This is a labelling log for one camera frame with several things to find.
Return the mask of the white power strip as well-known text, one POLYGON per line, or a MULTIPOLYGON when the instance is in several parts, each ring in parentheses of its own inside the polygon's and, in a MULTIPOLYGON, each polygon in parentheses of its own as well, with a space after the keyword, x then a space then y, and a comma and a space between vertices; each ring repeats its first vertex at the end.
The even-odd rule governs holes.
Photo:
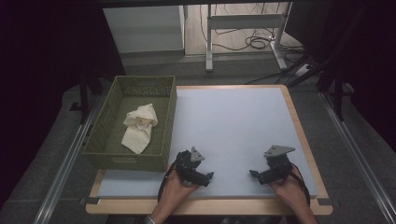
POLYGON ((311 64, 305 63, 304 65, 302 65, 295 73, 294 75, 297 77, 301 77, 302 75, 304 75, 305 73, 307 73, 310 69, 312 68, 311 64))

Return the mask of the person's right hand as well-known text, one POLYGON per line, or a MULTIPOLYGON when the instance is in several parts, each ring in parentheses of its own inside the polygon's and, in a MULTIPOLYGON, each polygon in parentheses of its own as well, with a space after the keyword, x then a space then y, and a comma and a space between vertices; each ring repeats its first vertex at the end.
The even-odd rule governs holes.
POLYGON ((283 182, 272 182, 269 186, 273 189, 276 196, 287 205, 295 215, 306 214, 310 207, 303 187, 296 177, 301 178, 299 169, 292 165, 291 174, 283 182))

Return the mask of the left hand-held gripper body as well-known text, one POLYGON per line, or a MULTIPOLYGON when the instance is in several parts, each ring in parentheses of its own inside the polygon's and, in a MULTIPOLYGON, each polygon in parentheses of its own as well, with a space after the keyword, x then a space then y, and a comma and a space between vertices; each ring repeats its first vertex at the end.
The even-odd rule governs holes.
POLYGON ((179 152, 176 159, 176 171, 181 179, 187 181, 187 178, 200 178, 200 173, 196 171, 196 168, 204 159, 205 157, 195 147, 179 152))

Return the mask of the dark curtain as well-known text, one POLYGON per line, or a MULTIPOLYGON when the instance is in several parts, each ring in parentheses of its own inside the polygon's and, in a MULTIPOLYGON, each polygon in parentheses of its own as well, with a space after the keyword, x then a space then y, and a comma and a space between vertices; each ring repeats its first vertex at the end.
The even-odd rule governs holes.
POLYGON ((40 149, 64 93, 123 74, 95 0, 0 0, 0 208, 40 149))
POLYGON ((351 85, 352 104, 396 152, 396 0, 298 0, 286 33, 325 66, 317 88, 351 85))

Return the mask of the cream patterned cloth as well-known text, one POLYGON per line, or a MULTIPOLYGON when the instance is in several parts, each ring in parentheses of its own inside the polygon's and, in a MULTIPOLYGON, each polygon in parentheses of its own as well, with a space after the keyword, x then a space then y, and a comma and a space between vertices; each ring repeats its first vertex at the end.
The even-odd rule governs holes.
POLYGON ((158 125, 153 104, 141 105, 126 115, 123 124, 127 127, 121 144, 135 154, 141 154, 149 145, 152 128, 158 125))

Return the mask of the white desk frame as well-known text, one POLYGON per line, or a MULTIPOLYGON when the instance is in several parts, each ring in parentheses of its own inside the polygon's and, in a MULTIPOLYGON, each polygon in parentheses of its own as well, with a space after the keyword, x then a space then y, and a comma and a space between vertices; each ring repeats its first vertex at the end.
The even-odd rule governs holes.
POLYGON ((280 40, 284 33, 285 25, 289 16, 292 2, 288 2, 281 13, 261 14, 261 15, 224 15, 212 16, 211 6, 207 6, 206 23, 206 52, 205 70, 213 71, 213 51, 212 51, 212 31, 224 29, 256 29, 274 28, 276 34, 270 39, 270 47, 281 70, 286 70, 287 65, 280 52, 280 40))

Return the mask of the black stand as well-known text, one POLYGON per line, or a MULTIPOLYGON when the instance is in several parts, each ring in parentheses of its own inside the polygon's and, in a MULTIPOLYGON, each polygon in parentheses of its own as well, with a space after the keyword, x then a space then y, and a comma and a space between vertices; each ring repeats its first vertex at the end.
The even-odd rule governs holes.
POLYGON ((93 71, 82 72, 79 76, 78 85, 80 105, 73 103, 70 110, 81 111, 80 124, 83 124, 90 114, 88 91, 91 91, 93 95, 100 95, 103 92, 103 86, 99 80, 99 76, 93 71))
POLYGON ((308 70, 303 75, 295 78, 292 82, 287 84, 287 87, 291 88, 297 86, 303 81, 311 78, 313 75, 317 75, 319 73, 322 73, 322 75, 316 84, 316 88, 318 91, 327 91, 330 86, 334 84, 332 93, 332 109, 336 117, 343 121, 342 100, 344 96, 348 96, 348 93, 344 92, 343 76, 340 72, 338 60, 334 56, 308 70))

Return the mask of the metal floor rail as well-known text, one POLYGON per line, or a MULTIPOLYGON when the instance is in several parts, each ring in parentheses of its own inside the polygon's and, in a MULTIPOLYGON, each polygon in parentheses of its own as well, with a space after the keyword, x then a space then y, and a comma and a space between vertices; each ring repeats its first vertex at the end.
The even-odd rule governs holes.
POLYGON ((64 190, 64 186, 66 181, 72 171, 74 163, 78 157, 86 134, 91 127, 92 121, 94 117, 97 115, 100 104, 100 96, 93 96, 92 101, 89 104, 90 112, 86 120, 79 125, 78 131, 70 145, 69 149, 67 149, 65 157, 62 160, 62 163, 56 173, 56 176, 53 178, 51 185, 49 186, 49 190, 43 200, 43 203, 40 205, 38 212, 35 216, 33 224, 49 224, 52 214, 55 210, 57 202, 59 201, 62 192, 64 190))
POLYGON ((338 116, 333 111, 333 102, 331 98, 327 94, 322 92, 320 92, 318 96, 323 101, 323 104, 325 105, 326 110, 328 111, 332 119, 332 122, 334 123, 337 131, 340 133, 344 143, 346 144, 352 160, 355 162, 358 170, 361 173, 362 178, 364 179, 364 182, 366 183, 368 189, 371 191, 387 223, 396 224, 396 206, 393 204, 393 201, 389 197, 383 185, 375 176, 375 173, 371 169, 368 161, 364 158, 348 127, 343 121, 338 118, 338 116))

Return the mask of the green woven basket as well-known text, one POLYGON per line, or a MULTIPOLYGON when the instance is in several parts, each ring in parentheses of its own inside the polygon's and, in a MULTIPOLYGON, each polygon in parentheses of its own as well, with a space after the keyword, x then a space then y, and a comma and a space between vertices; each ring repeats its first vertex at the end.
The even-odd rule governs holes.
POLYGON ((165 171, 176 105, 177 84, 173 76, 116 77, 82 154, 99 169, 165 171), (154 107, 158 125, 152 130, 148 146, 136 154, 121 144, 127 130, 123 121, 129 112, 148 104, 154 107))

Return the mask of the person's left hand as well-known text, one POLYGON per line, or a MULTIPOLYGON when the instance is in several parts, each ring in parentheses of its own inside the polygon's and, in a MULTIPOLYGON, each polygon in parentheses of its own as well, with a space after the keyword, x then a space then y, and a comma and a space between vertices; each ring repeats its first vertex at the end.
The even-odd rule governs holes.
POLYGON ((166 178, 161 198, 157 207, 163 214, 170 215, 181 205, 190 194, 199 188, 199 185, 186 185, 177 171, 173 170, 166 178))

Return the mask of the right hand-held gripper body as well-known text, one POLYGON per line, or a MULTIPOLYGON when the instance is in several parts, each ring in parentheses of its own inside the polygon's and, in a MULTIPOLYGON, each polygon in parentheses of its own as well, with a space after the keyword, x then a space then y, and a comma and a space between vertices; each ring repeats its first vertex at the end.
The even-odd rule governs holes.
POLYGON ((267 175, 273 175, 276 180, 285 179, 291 172, 291 162, 288 153, 294 151, 294 147, 271 146, 265 153, 269 169, 267 175))

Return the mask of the light blue mat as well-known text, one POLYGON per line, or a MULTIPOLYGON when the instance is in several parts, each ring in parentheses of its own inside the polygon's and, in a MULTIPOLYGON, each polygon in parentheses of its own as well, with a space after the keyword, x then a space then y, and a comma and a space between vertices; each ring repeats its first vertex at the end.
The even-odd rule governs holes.
POLYGON ((194 89, 177 91, 171 154, 195 147, 205 159, 197 168, 212 172, 206 187, 192 198, 272 198, 273 191, 249 173, 268 169, 264 152, 292 147, 288 154, 299 168, 312 197, 318 195, 303 146, 282 89, 194 89))

